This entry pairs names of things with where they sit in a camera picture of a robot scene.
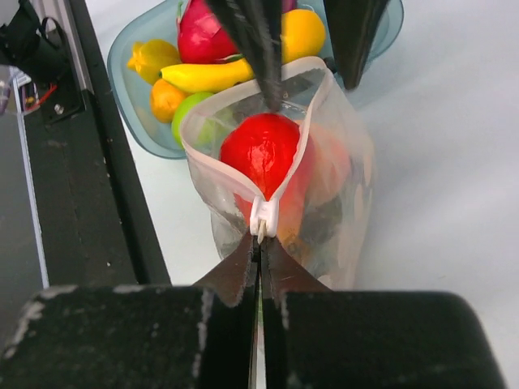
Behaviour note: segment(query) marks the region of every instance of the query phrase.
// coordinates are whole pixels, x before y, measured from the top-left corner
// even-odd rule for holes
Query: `ziplock bag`
[[[254,80],[209,97],[183,119],[180,135],[191,179],[211,211],[221,258],[250,229],[277,236],[329,288],[351,288],[371,208],[373,145],[320,58],[293,61],[282,73],[279,114],[299,124],[300,138],[292,167],[270,200],[219,161],[227,135],[245,118],[268,112]]]

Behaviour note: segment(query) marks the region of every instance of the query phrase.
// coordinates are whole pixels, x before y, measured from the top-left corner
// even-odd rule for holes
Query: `plastic fruit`
[[[177,31],[182,62],[215,63],[238,53],[204,0],[189,0],[184,14],[177,18]]]
[[[196,146],[203,147],[211,144],[215,139],[225,137],[229,132],[235,128],[235,120],[232,109],[223,109],[218,113],[218,121],[208,119],[196,139]]]
[[[317,55],[326,40],[326,28],[310,10],[292,10],[281,17],[283,63]],[[161,77],[189,93],[221,92],[254,78],[245,58],[222,64],[181,63],[161,70]]]
[[[177,141],[178,145],[182,147],[182,140],[180,138],[180,123],[186,116],[186,114],[193,108],[195,105],[204,101],[205,99],[211,97],[214,93],[211,92],[198,92],[193,93],[188,96],[180,105],[177,107],[177,111],[173,117],[173,121],[171,122],[171,133],[173,134],[174,139]]]
[[[165,66],[180,63],[180,57],[175,46],[162,39],[135,42],[132,57],[127,63],[128,69],[136,71],[150,85],[160,78],[160,71]]]
[[[171,123],[178,106],[186,99],[187,94],[163,79],[153,85],[149,104],[153,116],[161,123]]]
[[[273,113],[246,119],[224,141],[220,160],[249,177],[270,200],[294,162],[299,126]],[[304,211],[305,193],[314,167],[314,146],[308,139],[302,160],[280,199],[277,236],[281,243],[297,236]],[[236,204],[248,223],[252,204],[237,194]]]
[[[311,134],[319,140],[315,144],[315,171],[307,192],[312,207],[328,203],[342,189],[351,174],[351,159],[344,142],[329,129],[311,124]]]
[[[247,118],[221,145],[220,159],[249,177],[270,200],[298,148],[299,126],[273,113]]]

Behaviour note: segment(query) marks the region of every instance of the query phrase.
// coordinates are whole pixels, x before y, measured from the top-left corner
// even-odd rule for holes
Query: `red tomato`
[[[294,161],[299,126],[274,113],[247,118],[221,145],[220,160],[249,177],[270,200]]]
[[[298,142],[297,123],[281,115],[261,113],[246,119],[225,139],[220,160],[249,177],[270,200],[294,162]],[[277,236],[281,242],[298,234],[314,159],[314,144],[309,138],[303,158],[280,199]],[[234,197],[248,223],[252,204],[238,195]]]

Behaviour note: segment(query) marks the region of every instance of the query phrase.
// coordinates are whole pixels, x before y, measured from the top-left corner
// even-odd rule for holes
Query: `white zipper pull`
[[[254,198],[250,219],[251,235],[258,237],[259,244],[261,244],[265,236],[276,236],[278,216],[278,199],[274,198],[270,201],[265,201],[259,196]]]

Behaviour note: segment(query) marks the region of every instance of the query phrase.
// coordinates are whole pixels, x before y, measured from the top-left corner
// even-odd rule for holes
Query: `fruit bowl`
[[[300,8],[310,8],[326,20],[321,0],[299,0]],[[136,41],[161,38],[175,45],[177,40],[178,0],[165,0],[130,22],[115,38],[108,56],[108,75],[115,100],[136,142],[155,156],[167,159],[185,158],[186,154],[171,134],[171,125],[158,122],[152,115],[149,95],[152,86],[127,68]],[[404,8],[401,0],[391,0],[380,21],[367,67],[395,41],[401,30]],[[320,52],[322,58],[332,56],[329,40]]]

